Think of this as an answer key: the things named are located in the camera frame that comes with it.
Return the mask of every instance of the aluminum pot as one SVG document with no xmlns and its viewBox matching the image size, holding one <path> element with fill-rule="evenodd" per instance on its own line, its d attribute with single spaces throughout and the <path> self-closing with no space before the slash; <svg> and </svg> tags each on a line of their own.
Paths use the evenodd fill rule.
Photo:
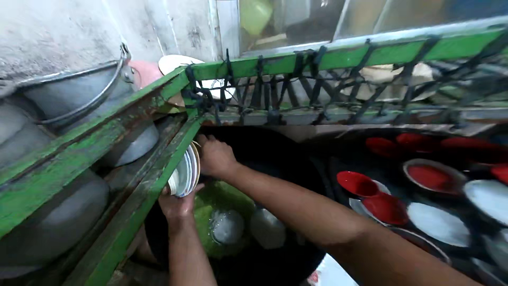
<svg viewBox="0 0 508 286">
<path fill-rule="evenodd" d="M 0 103 L 0 171 L 50 142 L 22 110 Z M 101 216 L 108 191 L 108 184 L 87 169 L 15 227 L 0 240 L 0 279 L 34 271 L 74 246 Z"/>
<path fill-rule="evenodd" d="M 16 104 L 56 135 L 99 117 L 119 106 L 134 89 L 128 75 L 130 54 L 121 47 L 119 60 L 79 72 L 62 72 L 18 83 Z M 152 121 L 135 127 L 115 145 L 102 162 L 111 167 L 128 164 L 146 154 L 157 142 Z"/>
</svg>

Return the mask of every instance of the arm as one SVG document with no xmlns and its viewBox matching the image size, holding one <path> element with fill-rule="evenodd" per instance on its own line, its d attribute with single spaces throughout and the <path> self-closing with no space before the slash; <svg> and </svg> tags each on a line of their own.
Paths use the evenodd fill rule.
<svg viewBox="0 0 508 286">
<path fill-rule="evenodd" d="M 202 170 L 261 203 L 290 228 L 323 247 L 364 285 L 479 285 L 345 206 L 239 164 L 231 147 L 201 135 Z"/>
<path fill-rule="evenodd" d="M 169 227 L 169 285 L 217 285 L 193 215 L 194 197 L 203 186 L 183 198 L 164 194 L 167 191 L 159 198 Z"/>
</svg>

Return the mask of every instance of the concrete wall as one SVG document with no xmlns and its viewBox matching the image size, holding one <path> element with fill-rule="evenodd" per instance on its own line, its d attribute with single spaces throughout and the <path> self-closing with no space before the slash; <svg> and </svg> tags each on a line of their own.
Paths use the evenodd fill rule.
<svg viewBox="0 0 508 286">
<path fill-rule="evenodd" d="M 0 78 L 81 70 L 166 54 L 221 58 L 215 0 L 18 0 L 0 9 Z"/>
</svg>

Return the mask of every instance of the forearm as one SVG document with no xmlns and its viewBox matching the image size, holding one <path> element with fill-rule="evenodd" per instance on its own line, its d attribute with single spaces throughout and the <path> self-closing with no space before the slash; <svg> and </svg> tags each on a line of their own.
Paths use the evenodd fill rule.
<svg viewBox="0 0 508 286">
<path fill-rule="evenodd" d="M 222 178 L 323 247 L 364 285 L 478 285 L 388 229 L 315 192 L 237 165 Z"/>
<path fill-rule="evenodd" d="M 169 285 L 217 285 L 192 215 L 169 223 Z"/>
<path fill-rule="evenodd" d="M 222 178 L 224 181 L 320 246 L 348 242 L 370 223 L 350 209 L 296 184 L 240 164 L 232 170 Z"/>
</svg>

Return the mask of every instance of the hand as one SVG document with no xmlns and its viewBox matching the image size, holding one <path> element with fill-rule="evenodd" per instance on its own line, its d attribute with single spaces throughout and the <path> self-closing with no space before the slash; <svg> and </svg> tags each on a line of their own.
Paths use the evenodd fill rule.
<svg viewBox="0 0 508 286">
<path fill-rule="evenodd" d="M 169 188 L 164 187 L 162 194 L 158 198 L 158 202 L 169 224 L 175 220 L 194 217 L 194 198 L 196 197 L 196 193 L 204 186 L 205 184 L 198 184 L 194 191 L 184 197 L 169 195 Z"/>
<path fill-rule="evenodd" d="M 213 135 L 198 136 L 201 145 L 201 172 L 217 179 L 224 179 L 239 165 L 236 161 L 233 149 L 224 142 L 221 142 Z"/>
</svg>

